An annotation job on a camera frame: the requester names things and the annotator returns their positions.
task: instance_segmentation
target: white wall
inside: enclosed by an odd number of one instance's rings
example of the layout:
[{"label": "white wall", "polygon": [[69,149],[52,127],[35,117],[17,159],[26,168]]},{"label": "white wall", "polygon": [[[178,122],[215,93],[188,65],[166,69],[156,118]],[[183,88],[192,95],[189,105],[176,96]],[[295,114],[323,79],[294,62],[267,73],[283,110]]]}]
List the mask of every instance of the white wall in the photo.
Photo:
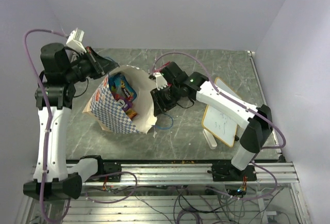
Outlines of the white wall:
[{"label": "white wall", "polygon": [[284,0],[48,0],[84,44],[255,51]]},{"label": "white wall", "polygon": [[314,223],[329,222],[330,0],[286,0],[256,52]]},{"label": "white wall", "polygon": [[[14,223],[23,183],[31,179],[39,145],[37,83],[22,37],[32,28],[60,30],[60,25],[46,0],[0,0],[0,13],[0,212],[1,223]],[[50,34],[29,36],[30,52],[39,69],[40,48],[59,39]]]}]

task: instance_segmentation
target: whiteboard eraser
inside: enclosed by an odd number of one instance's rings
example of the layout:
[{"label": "whiteboard eraser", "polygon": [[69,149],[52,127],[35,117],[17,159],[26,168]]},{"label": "whiteboard eraser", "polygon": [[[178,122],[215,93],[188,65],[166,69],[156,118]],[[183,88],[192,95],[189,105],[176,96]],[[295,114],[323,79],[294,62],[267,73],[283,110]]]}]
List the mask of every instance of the whiteboard eraser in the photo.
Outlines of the whiteboard eraser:
[{"label": "whiteboard eraser", "polygon": [[208,132],[206,129],[203,129],[203,134],[204,134],[210,148],[215,149],[218,146],[218,144],[217,144],[217,141],[215,140],[213,134]]}]

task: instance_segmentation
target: small whiteboard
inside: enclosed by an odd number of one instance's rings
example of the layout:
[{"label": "small whiteboard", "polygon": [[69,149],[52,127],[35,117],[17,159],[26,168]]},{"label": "small whiteboard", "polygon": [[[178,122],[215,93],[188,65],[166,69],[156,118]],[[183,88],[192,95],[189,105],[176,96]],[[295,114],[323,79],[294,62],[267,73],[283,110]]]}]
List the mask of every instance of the small whiteboard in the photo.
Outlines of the small whiteboard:
[{"label": "small whiteboard", "polygon": [[[241,99],[219,77],[216,78],[215,84],[222,90]],[[232,147],[234,145],[237,123],[212,106],[206,106],[202,120],[202,126],[210,133],[212,133],[215,138],[221,140],[227,146]]]}]

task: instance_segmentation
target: open bag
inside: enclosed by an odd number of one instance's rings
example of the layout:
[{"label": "open bag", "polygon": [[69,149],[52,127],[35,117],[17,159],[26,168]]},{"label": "open bag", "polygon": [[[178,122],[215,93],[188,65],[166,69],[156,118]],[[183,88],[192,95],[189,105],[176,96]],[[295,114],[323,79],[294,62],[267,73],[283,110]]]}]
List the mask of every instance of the open bag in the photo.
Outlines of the open bag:
[{"label": "open bag", "polygon": [[[110,91],[109,77],[117,73],[122,73],[137,93],[137,97],[133,101],[133,109],[137,115],[132,120]],[[146,134],[157,121],[157,117],[154,116],[154,102],[150,94],[150,91],[155,88],[156,83],[149,79],[149,75],[143,70],[132,66],[120,66],[104,78],[82,113],[96,119],[105,131],[121,134]]]}]

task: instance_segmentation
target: marble table surface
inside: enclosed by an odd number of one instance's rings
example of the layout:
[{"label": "marble table surface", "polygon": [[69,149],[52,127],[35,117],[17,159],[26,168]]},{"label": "marble table surface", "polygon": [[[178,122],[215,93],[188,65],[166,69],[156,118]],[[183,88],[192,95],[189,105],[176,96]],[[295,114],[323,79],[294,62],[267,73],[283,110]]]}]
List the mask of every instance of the marble table surface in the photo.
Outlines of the marble table surface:
[{"label": "marble table surface", "polygon": [[[149,49],[103,49],[97,50],[101,56],[109,56],[121,65],[133,65],[148,71],[155,56],[172,50]],[[196,56],[209,70],[213,80],[220,77],[242,99],[251,104],[262,104],[261,92],[257,83],[252,63],[245,51],[224,50],[177,50]],[[189,57],[170,55],[159,62],[175,61],[184,71],[201,73],[203,69]],[[101,155],[103,159],[231,159],[239,143],[229,148],[218,141],[216,149],[211,150],[202,133],[202,118],[206,105],[196,102],[190,109],[179,106],[170,110],[174,125],[170,130],[156,130],[148,134],[116,134],[102,131],[98,123],[82,110],[93,95],[102,79],[89,80],[87,92],[73,101],[73,109],[67,132],[67,159],[79,159],[84,155]],[[86,82],[76,84],[76,94],[84,91]],[[189,106],[189,100],[181,100],[182,106]],[[160,115],[158,126],[171,124],[169,117]],[[242,135],[238,128],[237,135]],[[270,136],[265,146],[273,146],[275,141]],[[260,152],[258,159],[277,159],[274,149]]]}]

